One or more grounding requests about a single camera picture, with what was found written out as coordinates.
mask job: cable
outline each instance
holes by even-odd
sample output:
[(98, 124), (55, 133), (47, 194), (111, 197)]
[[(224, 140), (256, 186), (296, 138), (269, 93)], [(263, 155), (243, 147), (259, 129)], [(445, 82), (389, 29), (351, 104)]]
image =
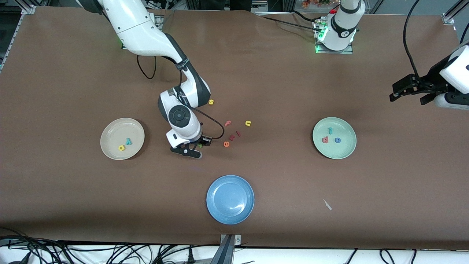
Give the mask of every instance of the cable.
[(152, 75), (151, 77), (148, 77), (148, 76), (145, 74), (145, 72), (144, 72), (144, 70), (142, 69), (142, 67), (140, 66), (140, 61), (139, 61), (139, 59), (138, 59), (139, 56), (137, 55), (137, 65), (138, 65), (140, 71), (141, 71), (141, 72), (145, 75), (145, 77), (147, 77), (147, 79), (149, 79), (149, 80), (153, 79), (153, 77), (155, 77), (155, 73), (156, 73), (156, 56), (153, 56), (153, 57), (155, 58), (155, 69), (153, 70), (153, 75)]
[(73, 251), (79, 251), (79, 252), (94, 252), (94, 251), (106, 251), (106, 250), (111, 250), (111, 249), (116, 249), (115, 247), (114, 248), (98, 248), (98, 249), (78, 249), (78, 248), (69, 248), (67, 247), (67, 249), (70, 251), (70, 250), (73, 250)]
[[(191, 247), (192, 247), (192, 248), (198, 248), (198, 247), (205, 247), (205, 246), (213, 246), (213, 245), (196, 245), (196, 246), (191, 246)], [(163, 258), (168, 257), (169, 255), (172, 255), (172, 254), (174, 254), (174, 253), (176, 253), (176, 252), (180, 252), (180, 251), (183, 251), (183, 250), (188, 250), (188, 249), (189, 249), (189, 247), (180, 248), (180, 249), (178, 249), (178, 250), (175, 250), (175, 251), (173, 251), (173, 252), (170, 252), (170, 253), (168, 253), (168, 254), (162, 256), (161, 258), (156, 257), (156, 258), (152, 261), (151, 264), (156, 264), (158, 261), (162, 261)]]
[(414, 255), (412, 256), (412, 260), (410, 261), (410, 264), (414, 264), (415, 257), (417, 256), (417, 249), (413, 249)]
[(420, 79), (420, 76), (418, 75), (417, 68), (415, 67), (414, 59), (412, 59), (412, 56), (410, 55), (409, 48), (407, 47), (407, 40), (406, 40), (406, 35), (407, 35), (407, 24), (410, 19), (410, 15), (414, 11), (415, 6), (419, 3), (420, 0), (416, 0), (414, 5), (410, 8), (409, 14), (407, 15), (406, 22), (404, 23), (404, 32), (402, 34), (402, 41), (404, 42), (404, 49), (406, 50), (407, 57), (409, 57), (410, 65), (412, 66), (412, 69), (414, 70), (415, 77), (417, 81), (422, 84), (422, 80)]
[(111, 22), (111, 20), (109, 20), (109, 17), (107, 17), (106, 13), (103, 12), (103, 16), (107, 19), (109, 23)]
[[(182, 84), (182, 70), (179, 70), (179, 86), (181, 86), (181, 84)], [(193, 107), (190, 106), (190, 105), (188, 105), (188, 107), (189, 107), (190, 109), (194, 110), (194, 111), (197, 111), (197, 112), (201, 113), (202, 115), (204, 115), (204, 116), (207, 117), (208, 119), (212, 120), (213, 122), (217, 123), (217, 124), (221, 127), (221, 129), (222, 129), (221, 135), (220, 135), (219, 137), (212, 138), (213, 140), (219, 140), (219, 139), (221, 139), (221, 137), (223, 137), (223, 135), (225, 134), (225, 127), (223, 127), (223, 125), (220, 124), (220, 122), (218, 122), (217, 120), (215, 120), (214, 118), (212, 118), (212, 117), (209, 116), (208, 114), (206, 114), (206, 113), (200, 111), (199, 109), (193, 108)]]
[(195, 111), (197, 111), (197, 112), (199, 112), (199, 113), (201, 113), (202, 115), (206, 116), (208, 119), (210, 119), (210, 120), (212, 120), (213, 122), (217, 123), (217, 124), (221, 127), (221, 129), (222, 129), (221, 135), (220, 135), (219, 137), (212, 138), (213, 140), (219, 140), (219, 139), (221, 139), (221, 137), (223, 137), (223, 135), (225, 134), (225, 128), (223, 127), (222, 124), (220, 124), (220, 122), (218, 122), (217, 120), (215, 120), (214, 118), (212, 118), (212, 117), (209, 116), (208, 114), (206, 114), (206, 113), (200, 111), (200, 110), (197, 109), (197, 108), (191, 107), (191, 109), (192, 109), (192, 110), (195, 110)]
[(300, 28), (311, 29), (311, 30), (314, 30), (314, 31), (321, 31), (319, 28), (306, 27), (306, 26), (295, 24), (295, 23), (290, 23), (290, 22), (287, 22), (287, 21), (278, 20), (278, 19), (275, 19), (275, 18), (270, 18), (270, 17), (265, 17), (265, 16), (263, 16), (263, 18), (268, 19), (268, 20), (281, 22), (281, 23), (285, 23), (285, 24), (292, 25), (292, 26), (297, 26), (297, 27), (300, 27)]
[(466, 29), (464, 30), (464, 32), (462, 33), (461, 41), (459, 41), (459, 44), (462, 44), (462, 42), (464, 41), (464, 37), (466, 36), (466, 32), (468, 31), (468, 28), (469, 28), (469, 23), (466, 26)]
[(130, 250), (131, 250), (130, 254), (128, 254), (127, 257), (125, 257), (124, 259), (119, 261), (119, 264), (122, 264), (122, 263), (124, 263), (125, 260), (133, 258), (133, 257), (138, 257), (139, 259), (143, 260), (142, 256), (139, 253), (137, 253), (137, 251), (139, 251), (140, 249), (142, 249), (144, 247), (149, 247), (149, 245), (144, 245), (144, 246), (141, 246), (137, 249), (130, 248)]
[(298, 12), (296, 10), (291, 10), (291, 11), (289, 11), (289, 13), (295, 13), (295, 14), (299, 15), (302, 19), (304, 19), (306, 21), (314, 22), (314, 19), (307, 18), (307, 17), (303, 16), (300, 12)]
[(346, 263), (344, 264), (350, 264), (350, 261), (352, 261), (352, 258), (353, 256), (355, 255), (355, 253), (358, 251), (358, 248), (355, 248), (355, 250), (352, 252), (352, 254), (350, 255), (350, 257), (348, 257), (348, 260)]
[(37, 256), (39, 258), (39, 261), (40, 263), (42, 264), (42, 261), (45, 259), (43, 257), (41, 257), (41, 255), (39, 254), (39, 249), (41, 250), (44, 250), (46, 251), (47, 253), (50, 254), (51, 256), (51, 259), (57, 263), (62, 263), (62, 261), (60, 260), (60, 258), (56, 255), (53, 254), (53, 252), (51, 252), (44, 244), (42, 243), (39, 243), (36, 239), (34, 238), (30, 238), (26, 235), (23, 235), (21, 234), (19, 231), (16, 231), (16, 230), (13, 230), (13, 229), (10, 229), (10, 228), (7, 228), (7, 227), (1, 227), (0, 226), (0, 229), (3, 229), (3, 230), (7, 230), (7, 231), (10, 231), (10, 232), (13, 232), (15, 234), (17, 234), (17, 236), (4, 236), (4, 237), (1, 237), (2, 239), (5, 239), (5, 238), (10, 238), (10, 237), (14, 237), (15, 239), (18, 239), (18, 240), (23, 240), (24, 242), (28, 242), (28, 250), (30, 251), (30, 253), (32, 253), (33, 255)]
[(389, 251), (387, 251), (387, 249), (381, 249), (381, 250), (379, 251), (379, 256), (381, 257), (381, 259), (383, 260), (383, 262), (386, 263), (386, 264), (389, 264), (389, 262), (387, 262), (386, 260), (384, 260), (383, 252), (386, 252), (387, 255), (389, 256), (389, 258), (391, 259), (391, 262), (392, 262), (393, 264), (395, 264), (395, 263), (394, 263), (394, 259), (393, 259), (393, 257), (391, 256), (391, 253), (389, 253)]
[(194, 259), (194, 254), (192, 254), (192, 246), (189, 246), (189, 256), (187, 258), (187, 264), (193, 264), (196, 260)]
[(121, 252), (120, 249), (117, 250), (115, 253), (113, 253), (111, 255), (111, 257), (108, 259), (108, 261), (106, 262), (106, 264), (112, 264), (113, 260), (115, 260), (120, 254), (124, 253), (127, 249), (129, 248), (132, 248), (133, 245), (127, 245), (127, 248), (125, 248), (124, 250), (122, 250)]

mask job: black cable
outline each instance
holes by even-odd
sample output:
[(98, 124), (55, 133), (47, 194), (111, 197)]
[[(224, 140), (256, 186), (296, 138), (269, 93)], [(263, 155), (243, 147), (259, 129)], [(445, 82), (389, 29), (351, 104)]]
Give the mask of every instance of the black cable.
[(299, 15), (302, 19), (304, 19), (306, 21), (309, 21), (309, 22), (314, 22), (314, 20), (317, 19), (317, 18), (315, 18), (315, 19), (307, 18), (307, 17), (303, 16), (300, 12), (298, 12), (296, 10), (291, 10), (291, 11), (289, 11), (289, 13), (295, 13), (295, 14)]
[(23, 243), (24, 243), (23, 241), (20, 241), (20, 242), (17, 242), (17, 243), (12, 244), (12, 243), (11, 243), (11, 239), (8, 239), (8, 244), (6, 244), (6, 245), (1, 245), (0, 247), (8, 247), (8, 249), (11, 249), (12, 246), (19, 245), (19, 244), (23, 244)]
[(78, 260), (81, 264), (88, 264), (86, 262), (83, 262), (81, 259), (79, 259), (77, 256), (75, 256), (71, 251), (70, 249), (68, 250), (68, 252), (70, 253), (70, 255), (72, 255), (72, 257), (74, 257), (76, 260)]
[(149, 80), (153, 79), (153, 77), (155, 77), (155, 73), (156, 73), (156, 56), (153, 56), (153, 57), (155, 58), (155, 69), (153, 70), (153, 75), (152, 75), (151, 77), (148, 77), (148, 76), (145, 74), (145, 72), (144, 72), (144, 70), (142, 69), (142, 67), (140, 66), (140, 61), (139, 61), (139, 59), (138, 59), (139, 56), (137, 55), (137, 65), (138, 65), (140, 71), (141, 71), (141, 72), (145, 75), (145, 77), (147, 77), (147, 79), (149, 79)]
[(103, 16), (107, 19), (109, 23), (111, 22), (111, 20), (109, 20), (109, 17), (107, 17), (106, 13), (103, 12)]
[(169, 245), (167, 248), (165, 248), (163, 251), (161, 251), (161, 249), (163, 248), (163, 245), (161, 245), (160, 248), (158, 249), (158, 255), (151, 262), (151, 264), (163, 264), (164, 254), (166, 254), (168, 251), (170, 251), (174, 247), (176, 247), (176, 246), (175, 245)]
[(415, 77), (419, 83), (422, 83), (422, 80), (420, 79), (420, 76), (418, 75), (417, 68), (415, 67), (414, 59), (412, 59), (412, 56), (410, 55), (409, 48), (407, 47), (407, 40), (406, 40), (406, 35), (407, 35), (407, 24), (410, 19), (410, 15), (414, 11), (415, 6), (419, 3), (420, 0), (416, 0), (414, 5), (410, 8), (409, 14), (407, 15), (406, 22), (404, 23), (404, 32), (402, 34), (402, 41), (404, 42), (404, 49), (406, 50), (407, 57), (409, 57), (410, 65), (412, 65), (412, 69), (414, 70)]
[(468, 31), (468, 28), (469, 28), (469, 23), (466, 26), (466, 29), (464, 30), (464, 32), (462, 33), (461, 40), (459, 41), (459, 44), (462, 44), (462, 42), (464, 41), (464, 37), (466, 36), (466, 32)]
[(189, 246), (189, 256), (187, 258), (187, 264), (193, 264), (196, 260), (194, 259), (194, 254), (192, 253), (192, 246)]
[(223, 135), (225, 134), (225, 128), (223, 127), (222, 124), (220, 124), (220, 122), (218, 122), (217, 120), (215, 120), (214, 118), (212, 118), (212, 117), (209, 116), (208, 114), (206, 114), (206, 113), (200, 111), (200, 110), (197, 109), (197, 108), (191, 107), (191, 109), (192, 109), (192, 110), (195, 110), (195, 111), (197, 111), (197, 112), (199, 112), (199, 113), (201, 113), (202, 115), (206, 116), (208, 119), (210, 119), (210, 120), (212, 120), (213, 122), (217, 123), (217, 124), (221, 127), (221, 129), (222, 129), (221, 135), (220, 135), (219, 137), (212, 138), (213, 140), (219, 140), (219, 139), (221, 139), (221, 137), (223, 137)]
[[(198, 247), (206, 247), (206, 246), (213, 246), (213, 245), (196, 245), (196, 246), (191, 246), (191, 247), (192, 247), (192, 248), (198, 248)], [(155, 263), (158, 262), (158, 261), (162, 261), (163, 258), (168, 257), (169, 255), (172, 255), (172, 254), (174, 254), (174, 253), (176, 253), (176, 252), (180, 252), (180, 251), (188, 250), (188, 249), (189, 249), (189, 247), (180, 248), (180, 249), (178, 249), (178, 250), (169, 252), (168, 254), (162, 256), (161, 258), (156, 257), (155, 260), (152, 262), (152, 264), (155, 264)]]
[(125, 248), (125, 249), (122, 250), (121, 252), (119, 252), (120, 249), (117, 250), (115, 253), (113, 253), (113, 254), (109, 257), (109, 259), (107, 260), (108, 262), (106, 262), (106, 264), (112, 264), (113, 260), (115, 260), (120, 254), (124, 253), (127, 249), (132, 248), (132, 246), (133, 246), (133, 245), (127, 245), (127, 248)]
[(34, 255), (36, 255), (37, 257), (39, 257), (39, 260), (40, 260), (41, 263), (42, 263), (43, 258), (42, 258), (41, 255), (39, 254), (39, 249), (41, 249), (41, 250), (46, 251), (47, 253), (49, 253), (50, 256), (51, 256), (51, 259), (52, 259), (53, 261), (54, 261), (54, 259), (55, 259), (55, 262), (57, 262), (57, 263), (62, 263), (62, 261), (60, 260), (60, 258), (59, 258), (58, 256), (54, 255), (53, 252), (51, 252), (44, 244), (39, 243), (36, 239), (31, 238), (31, 237), (29, 237), (29, 236), (27, 236), (27, 235), (23, 235), (23, 234), (21, 234), (19, 231), (16, 231), (16, 230), (14, 230), (14, 229), (10, 229), (10, 228), (7, 228), (7, 227), (1, 227), (1, 226), (0, 226), (0, 229), (13, 232), (13, 233), (15, 233), (15, 234), (18, 235), (17, 237), (15, 237), (16, 239), (18, 239), (18, 240), (23, 239), (25, 242), (28, 242), (28, 246), (27, 246), (28, 250), (29, 250), (32, 254), (34, 254)]
[(386, 263), (386, 264), (389, 264), (389, 262), (387, 262), (386, 260), (384, 260), (383, 252), (386, 252), (387, 255), (389, 256), (389, 258), (391, 259), (391, 262), (392, 262), (393, 264), (395, 264), (395, 263), (394, 263), (394, 259), (393, 259), (393, 257), (391, 256), (391, 253), (389, 253), (389, 251), (387, 251), (387, 249), (381, 249), (381, 250), (379, 251), (379, 256), (381, 257), (381, 259), (383, 260), (383, 262)]
[(31, 256), (31, 252), (28, 252), (24, 258), (20, 261), (19, 264), (28, 264), (28, 261), (29, 261), (29, 257)]
[(94, 252), (94, 251), (106, 251), (106, 250), (111, 250), (111, 249), (114, 249), (116, 250), (116, 247), (114, 248), (98, 248), (98, 249), (78, 249), (78, 248), (69, 248), (67, 247), (67, 249), (70, 251), (70, 250), (73, 250), (73, 251), (79, 251), (79, 252)]
[(311, 29), (311, 30), (314, 30), (314, 31), (321, 31), (319, 28), (306, 27), (306, 26), (295, 24), (295, 23), (290, 23), (290, 22), (287, 22), (287, 21), (278, 20), (278, 19), (275, 19), (275, 18), (270, 18), (270, 17), (265, 17), (265, 16), (263, 16), (263, 18), (268, 19), (268, 20), (281, 22), (281, 23), (285, 23), (285, 24), (292, 25), (292, 26), (297, 26), (297, 27), (300, 27), (300, 28)]
[[(181, 86), (181, 84), (182, 84), (182, 70), (179, 70), (179, 86)], [(188, 107), (190, 109), (194, 110), (194, 111), (197, 111), (197, 112), (201, 113), (202, 115), (204, 115), (208, 119), (212, 120), (213, 122), (217, 123), (221, 127), (221, 130), (222, 130), (221, 135), (219, 137), (212, 138), (213, 140), (219, 140), (219, 139), (221, 139), (221, 137), (223, 137), (223, 135), (225, 134), (225, 127), (222, 124), (220, 124), (220, 122), (218, 122), (217, 120), (215, 120), (214, 118), (212, 118), (208, 114), (200, 111), (199, 109), (193, 108), (190, 105), (188, 105)]]
[(410, 264), (414, 264), (415, 257), (417, 256), (417, 249), (413, 249), (414, 255), (412, 256), (412, 260), (410, 261)]
[(355, 248), (355, 250), (353, 251), (353, 253), (350, 255), (350, 257), (348, 258), (347, 262), (344, 263), (344, 264), (350, 264), (350, 261), (352, 261), (352, 258), (353, 256), (355, 255), (355, 253), (358, 251), (358, 248)]
[(141, 247), (139, 247), (139, 248), (137, 248), (137, 249), (130, 248), (130, 250), (131, 250), (130, 254), (128, 254), (127, 257), (125, 257), (125, 258), (123, 258), (121, 261), (119, 261), (119, 264), (122, 264), (122, 263), (124, 263), (125, 260), (130, 259), (130, 258), (133, 258), (133, 257), (138, 257), (138, 258), (140, 258), (141, 260), (143, 260), (142, 256), (141, 256), (139, 253), (137, 253), (137, 251), (141, 250), (141, 249), (144, 248), (144, 247), (148, 247), (148, 245), (141, 246)]

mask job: electrical cord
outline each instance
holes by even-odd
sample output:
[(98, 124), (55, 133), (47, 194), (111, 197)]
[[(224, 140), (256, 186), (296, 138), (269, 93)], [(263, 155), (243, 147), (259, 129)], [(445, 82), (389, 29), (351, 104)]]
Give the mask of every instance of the electrical cord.
[(69, 252), (69, 253), (72, 257), (74, 257), (76, 260), (78, 260), (81, 264), (88, 264), (88, 263), (82, 261), (81, 259), (79, 259), (78, 257), (76, 257), (72, 252)]
[(28, 252), (24, 258), (20, 261), (20, 264), (28, 264), (29, 257), (31, 256), (31, 252)]
[(197, 108), (191, 107), (191, 109), (192, 109), (192, 110), (195, 110), (195, 111), (197, 111), (197, 112), (199, 112), (199, 113), (201, 113), (202, 115), (204, 115), (204, 116), (207, 117), (208, 119), (212, 120), (213, 122), (217, 123), (217, 124), (221, 127), (221, 129), (222, 129), (221, 135), (218, 136), (218, 137), (216, 137), (216, 138), (212, 138), (213, 140), (219, 140), (219, 139), (221, 139), (221, 138), (223, 137), (223, 135), (225, 134), (225, 128), (223, 127), (222, 124), (220, 124), (220, 122), (218, 122), (217, 120), (215, 120), (214, 118), (212, 118), (212, 117), (209, 116), (208, 114), (206, 114), (206, 113), (200, 111), (200, 110), (197, 109)]
[[(13, 232), (15, 233), (17, 236), (4, 236), (4, 237), (1, 237), (1, 239), (9, 239), (9, 238), (13, 238), (13, 239), (18, 239), (18, 240), (22, 240), (23, 242), (27, 242), (28, 245), (27, 245), (27, 249), (29, 250), (29, 252), (35, 256), (37, 256), (39, 258), (39, 262), (42, 264), (42, 262), (46, 262), (47, 261), (40, 255), (39, 253), (39, 249), (43, 250), (43, 251), (46, 251), (47, 253), (50, 254), (51, 256), (51, 259), (53, 260), (54, 263), (59, 263), (61, 264), (62, 261), (60, 260), (60, 258), (56, 255), (54, 255), (53, 252), (51, 252), (49, 250), (49, 248), (47, 248), (47, 246), (45, 246), (44, 244), (40, 243), (37, 239), (34, 239), (34, 238), (30, 238), (26, 235), (23, 235), (21, 234), (19, 231), (16, 231), (16, 230), (13, 230), (13, 229), (10, 229), (10, 228), (6, 228), (6, 227), (0, 227), (0, 229), (3, 229), (3, 230), (7, 230), (7, 231), (10, 231), (10, 232)], [(50, 241), (50, 240), (43, 240), (43, 241), (47, 241), (47, 242), (53, 242), (55, 244), (59, 244), (59, 243), (56, 243), (54, 241)], [(74, 264), (73, 261), (69, 258), (68, 256), (68, 261), (70, 261), (70, 264)]]
[[(190, 246), (190, 247), (191, 248), (198, 248), (198, 247), (205, 247), (205, 246), (213, 246), (213, 245), (195, 245), (195, 246)], [(177, 252), (180, 252), (180, 251), (183, 251), (183, 250), (188, 250), (188, 249), (189, 249), (189, 247), (180, 248), (178, 250), (167, 253), (166, 255), (162, 256), (161, 258), (156, 257), (155, 260), (151, 264), (156, 264), (158, 261), (162, 262), (163, 258), (168, 257), (168, 256), (170, 256), (174, 253), (177, 253)]]
[(317, 18), (315, 18), (315, 19), (307, 18), (307, 17), (303, 16), (300, 12), (298, 12), (296, 10), (291, 10), (291, 11), (289, 11), (289, 13), (295, 13), (295, 14), (299, 15), (302, 19), (304, 19), (306, 21), (309, 21), (309, 22), (314, 22), (314, 20), (317, 19)]
[(467, 31), (468, 31), (468, 28), (469, 28), (469, 23), (468, 23), (468, 25), (466, 26), (466, 29), (464, 29), (464, 32), (462, 33), (461, 40), (459, 41), (459, 44), (462, 44), (462, 43), (463, 43), (464, 37), (466, 36), (466, 33), (467, 33)]
[(348, 260), (346, 263), (344, 264), (350, 264), (350, 262), (352, 261), (352, 258), (353, 256), (355, 255), (355, 253), (358, 251), (358, 248), (355, 248), (355, 250), (352, 252), (352, 254), (350, 255), (350, 257), (348, 257)]
[(422, 80), (420, 79), (420, 76), (418, 75), (417, 68), (415, 67), (414, 59), (412, 59), (412, 56), (410, 55), (409, 48), (407, 47), (407, 24), (410, 19), (410, 15), (414, 11), (415, 6), (419, 3), (420, 0), (416, 0), (414, 5), (410, 8), (409, 14), (407, 15), (406, 22), (404, 23), (404, 32), (402, 34), (402, 42), (404, 42), (404, 49), (406, 50), (407, 57), (409, 57), (410, 65), (412, 66), (412, 69), (414, 70), (415, 77), (417, 81), (422, 84)]
[(189, 246), (189, 256), (187, 258), (187, 264), (193, 264), (196, 260), (194, 259), (194, 254), (192, 253), (192, 246)]
[(389, 256), (389, 258), (391, 259), (391, 262), (392, 262), (393, 264), (395, 264), (395, 263), (394, 263), (394, 259), (393, 259), (393, 257), (391, 256), (391, 253), (389, 253), (389, 251), (387, 251), (387, 249), (381, 249), (381, 250), (379, 251), (379, 256), (381, 257), (381, 259), (383, 260), (383, 262), (386, 263), (386, 264), (390, 264), (389, 262), (387, 262), (386, 260), (384, 260), (383, 252), (386, 252), (387, 255)]
[(123, 258), (121, 261), (119, 261), (119, 264), (122, 264), (122, 263), (124, 263), (124, 261), (126, 261), (127, 259), (130, 259), (130, 258), (133, 258), (133, 257), (137, 257), (137, 258), (139, 258), (139, 260), (140, 260), (140, 259), (143, 260), (142, 256), (141, 256), (137, 251), (139, 251), (139, 250), (141, 250), (142, 248), (145, 248), (145, 247), (149, 247), (149, 245), (144, 245), (144, 246), (141, 246), (141, 247), (139, 247), (139, 248), (137, 248), (137, 249), (130, 248), (130, 250), (131, 250), (130, 254), (128, 254), (127, 257), (125, 257), (125, 258)]
[(107, 19), (107, 21), (108, 21), (109, 23), (111, 22), (111, 20), (109, 20), (109, 17), (107, 17), (107, 15), (106, 15), (105, 12), (103, 12), (103, 16)]
[(287, 22), (287, 21), (278, 20), (278, 19), (275, 19), (275, 18), (270, 18), (270, 17), (265, 17), (265, 16), (263, 16), (263, 18), (268, 19), (268, 20), (277, 21), (277, 22), (280, 22), (280, 23), (285, 23), (285, 24), (288, 24), (288, 25), (296, 26), (296, 27), (300, 27), (300, 28), (311, 29), (311, 30), (314, 30), (314, 31), (321, 31), (319, 28), (312, 28), (312, 27), (302, 26), (302, 25), (298, 25), (298, 24), (295, 24), (295, 23), (290, 23), (290, 22)]
[(146, 73), (144, 72), (144, 70), (140, 66), (140, 61), (139, 61), (138, 58), (139, 58), (139, 56), (137, 55), (137, 65), (138, 65), (140, 71), (145, 75), (145, 77), (147, 77), (147, 79), (149, 79), (149, 80), (153, 79), (153, 77), (155, 77), (155, 73), (156, 73), (156, 56), (153, 56), (153, 58), (155, 59), (155, 68), (153, 69), (153, 75), (151, 77), (148, 77), (148, 75), (146, 75)]
[(414, 264), (415, 257), (417, 256), (417, 249), (413, 249), (414, 255), (412, 256), (412, 260), (410, 261), (410, 264)]

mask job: metal frame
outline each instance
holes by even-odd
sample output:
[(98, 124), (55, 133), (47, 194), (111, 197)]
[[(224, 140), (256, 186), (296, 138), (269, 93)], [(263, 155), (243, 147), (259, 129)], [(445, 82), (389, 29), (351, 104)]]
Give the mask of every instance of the metal frame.
[(376, 14), (376, 12), (381, 7), (381, 4), (383, 2), (384, 2), (384, 0), (378, 0), (378, 2), (376, 2), (375, 6), (373, 6), (373, 8), (371, 9), (370, 14)]
[(5, 52), (5, 58), (3, 58), (3, 61), (1, 62), (0, 64), (0, 73), (3, 69), (3, 65), (5, 65), (5, 62), (7, 61), (7, 58), (8, 58), (8, 54), (10, 53), (10, 49), (13, 45), (13, 41), (15, 40), (16, 38), (16, 34), (18, 33), (18, 30), (20, 30), (20, 26), (21, 26), (21, 22), (23, 22), (23, 18), (24, 18), (24, 15), (21, 15), (20, 17), (20, 21), (18, 21), (18, 25), (16, 26), (16, 29), (15, 29), (15, 32), (13, 33), (13, 37), (11, 38), (11, 41), (10, 41), (10, 45), (8, 45), (8, 49), (7, 49), (7, 52)]
[(454, 4), (446, 13), (441, 14), (441, 19), (443, 19), (443, 23), (454, 24), (454, 17), (458, 15), (461, 11), (463, 11), (469, 5), (469, 0), (458, 0), (457, 3)]
[(49, 4), (49, 0), (15, 0), (15, 2), (22, 9), (21, 15), (32, 15), (36, 6), (47, 6)]
[(222, 235), (222, 241), (218, 247), (215, 256), (213, 256), (210, 264), (232, 264), (233, 255), (235, 254), (236, 236), (234, 234)]

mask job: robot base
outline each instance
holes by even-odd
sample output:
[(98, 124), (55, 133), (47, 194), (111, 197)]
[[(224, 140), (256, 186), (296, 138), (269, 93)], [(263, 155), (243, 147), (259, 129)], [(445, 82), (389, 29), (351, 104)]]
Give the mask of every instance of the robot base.
[(211, 143), (212, 143), (211, 137), (202, 135), (197, 141), (194, 141), (185, 145), (180, 145), (177, 148), (170, 148), (170, 150), (171, 152), (176, 153), (176, 154), (188, 156), (188, 157), (195, 158), (195, 159), (200, 159), (202, 158), (202, 152), (196, 150), (197, 146), (201, 144), (202, 146), (208, 147), (210, 146)]
[[(323, 16), (320, 19), (316, 19), (313, 22), (313, 28), (318, 28), (324, 30), (324, 27), (327, 25), (327, 17)], [(324, 44), (322, 44), (318, 38), (322, 34), (322, 31), (314, 31), (314, 42), (316, 43), (316, 53), (328, 53), (328, 54), (353, 54), (352, 44), (350, 43), (347, 48), (343, 50), (331, 50), (328, 49)]]

